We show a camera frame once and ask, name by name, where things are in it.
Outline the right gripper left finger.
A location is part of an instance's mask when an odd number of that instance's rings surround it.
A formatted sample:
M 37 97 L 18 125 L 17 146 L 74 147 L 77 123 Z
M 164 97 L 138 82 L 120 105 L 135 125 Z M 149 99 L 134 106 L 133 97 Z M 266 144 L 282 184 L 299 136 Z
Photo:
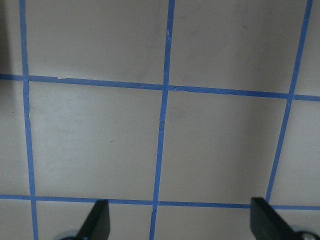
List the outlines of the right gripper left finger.
M 107 240 L 110 232 L 109 202 L 108 200 L 97 200 L 76 234 L 75 239 Z

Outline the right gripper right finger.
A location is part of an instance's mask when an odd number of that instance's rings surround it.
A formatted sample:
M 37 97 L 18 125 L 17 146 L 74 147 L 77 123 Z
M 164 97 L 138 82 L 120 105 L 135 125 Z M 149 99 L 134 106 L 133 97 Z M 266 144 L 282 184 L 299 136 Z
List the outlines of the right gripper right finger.
M 250 230 L 256 240 L 302 240 L 262 197 L 250 199 Z

